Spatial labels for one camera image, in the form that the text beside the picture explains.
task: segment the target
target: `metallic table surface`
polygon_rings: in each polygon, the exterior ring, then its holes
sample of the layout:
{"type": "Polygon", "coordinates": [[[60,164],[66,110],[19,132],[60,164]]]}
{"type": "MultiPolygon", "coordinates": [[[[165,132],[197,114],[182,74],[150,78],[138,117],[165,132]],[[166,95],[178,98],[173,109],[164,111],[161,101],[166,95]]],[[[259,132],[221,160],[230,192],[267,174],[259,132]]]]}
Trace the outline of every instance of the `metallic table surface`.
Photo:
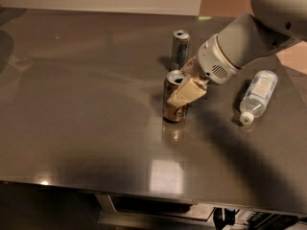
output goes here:
{"type": "Polygon", "coordinates": [[[210,85],[185,121],[162,120],[172,32],[192,32],[192,56],[230,21],[26,11],[3,22],[0,180],[307,214],[307,108],[275,56],[210,85]],[[240,126],[260,69],[276,72],[276,91],[240,126]]]}

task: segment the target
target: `bottle cap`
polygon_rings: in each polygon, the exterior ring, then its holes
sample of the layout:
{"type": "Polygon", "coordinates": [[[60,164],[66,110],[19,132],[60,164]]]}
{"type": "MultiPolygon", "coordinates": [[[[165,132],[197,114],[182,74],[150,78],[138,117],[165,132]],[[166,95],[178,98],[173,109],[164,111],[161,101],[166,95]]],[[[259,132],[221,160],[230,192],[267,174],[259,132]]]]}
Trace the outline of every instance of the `bottle cap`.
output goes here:
{"type": "Polygon", "coordinates": [[[248,111],[242,112],[242,114],[240,116],[240,121],[244,125],[250,125],[252,123],[253,119],[254,119],[254,116],[252,115],[251,112],[248,112],[248,111]]]}

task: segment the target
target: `plastic bottle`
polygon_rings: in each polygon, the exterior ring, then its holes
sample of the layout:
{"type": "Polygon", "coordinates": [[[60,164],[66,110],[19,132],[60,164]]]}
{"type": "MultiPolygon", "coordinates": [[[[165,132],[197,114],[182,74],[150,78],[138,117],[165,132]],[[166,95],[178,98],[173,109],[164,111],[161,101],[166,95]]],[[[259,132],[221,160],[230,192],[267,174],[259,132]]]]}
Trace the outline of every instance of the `plastic bottle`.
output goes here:
{"type": "Polygon", "coordinates": [[[277,81],[278,77],[274,72],[265,70],[256,74],[240,103],[242,124],[250,125],[254,118],[264,113],[277,81]]]}

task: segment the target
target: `coffee can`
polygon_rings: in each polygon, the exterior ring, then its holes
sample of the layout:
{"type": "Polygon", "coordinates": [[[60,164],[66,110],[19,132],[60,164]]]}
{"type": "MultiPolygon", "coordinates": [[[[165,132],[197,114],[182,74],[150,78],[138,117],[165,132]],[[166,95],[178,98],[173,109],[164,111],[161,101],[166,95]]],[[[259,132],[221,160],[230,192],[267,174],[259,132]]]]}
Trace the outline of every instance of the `coffee can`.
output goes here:
{"type": "Polygon", "coordinates": [[[167,100],[178,89],[181,82],[184,80],[185,75],[179,71],[174,70],[169,72],[164,81],[164,93],[163,93],[163,117],[170,122],[180,122],[185,119],[188,111],[188,104],[179,108],[167,103],[167,100]]]}
{"type": "Polygon", "coordinates": [[[189,57],[191,35],[184,30],[173,33],[171,71],[180,70],[189,57]]]}

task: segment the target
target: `white robotic arm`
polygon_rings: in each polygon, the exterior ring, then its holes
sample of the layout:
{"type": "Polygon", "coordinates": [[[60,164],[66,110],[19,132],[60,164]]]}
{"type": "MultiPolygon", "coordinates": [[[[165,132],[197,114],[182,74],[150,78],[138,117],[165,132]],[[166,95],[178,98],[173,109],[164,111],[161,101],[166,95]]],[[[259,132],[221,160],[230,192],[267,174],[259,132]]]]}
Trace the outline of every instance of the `white robotic arm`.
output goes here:
{"type": "Polygon", "coordinates": [[[243,13],[200,46],[193,70],[183,67],[189,77],[168,103],[188,104],[205,94],[208,82],[224,84],[256,59],[307,39],[307,0],[251,0],[251,6],[254,16],[243,13]]]}

